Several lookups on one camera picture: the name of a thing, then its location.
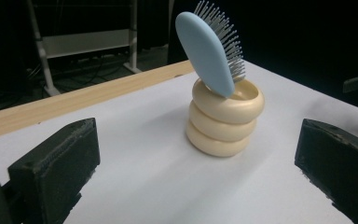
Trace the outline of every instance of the vase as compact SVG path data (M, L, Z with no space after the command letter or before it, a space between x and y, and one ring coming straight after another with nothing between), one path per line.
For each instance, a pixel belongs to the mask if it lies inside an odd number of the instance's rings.
M235 91L223 97L211 91L201 79L192 90L186 135L199 150L230 157L243 151L264 109L264 95L252 82L235 83Z

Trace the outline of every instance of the hairbrush head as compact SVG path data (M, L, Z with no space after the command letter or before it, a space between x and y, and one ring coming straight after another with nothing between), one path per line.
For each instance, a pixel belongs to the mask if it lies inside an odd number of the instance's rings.
M180 13L176 32L200 79L224 97L234 92L234 82L245 78L237 31L219 7L200 1L194 11Z

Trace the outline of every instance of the white tabletop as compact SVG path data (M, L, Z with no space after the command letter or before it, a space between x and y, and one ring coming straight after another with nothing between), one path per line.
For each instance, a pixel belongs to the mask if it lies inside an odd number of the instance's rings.
M1 135L0 182L12 162L61 127L93 117L101 165L66 224L351 223L294 161L303 119L358 136L358 107L246 67L266 107L249 146L234 157L206 155L186 139L193 73Z

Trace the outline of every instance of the wooden strip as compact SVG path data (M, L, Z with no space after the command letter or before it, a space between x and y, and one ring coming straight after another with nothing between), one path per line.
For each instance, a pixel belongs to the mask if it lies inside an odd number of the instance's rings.
M138 91L193 71L190 61L184 61L104 82L78 91L70 91L26 105L0 110L0 135L14 132L132 91Z

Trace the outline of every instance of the hairbrush bristle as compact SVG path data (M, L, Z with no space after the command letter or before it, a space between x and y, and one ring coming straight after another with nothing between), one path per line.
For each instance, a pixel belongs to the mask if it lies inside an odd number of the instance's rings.
M219 7L213 7L214 4L209 5L209 1L199 1L194 14L203 19L214 31L216 36L220 39L223 48L226 52L228 67L234 82L241 81L245 78L245 64L243 61L242 50L239 37L235 35L236 30L233 30L234 25L229 24L229 18L226 18L224 12L219 10Z

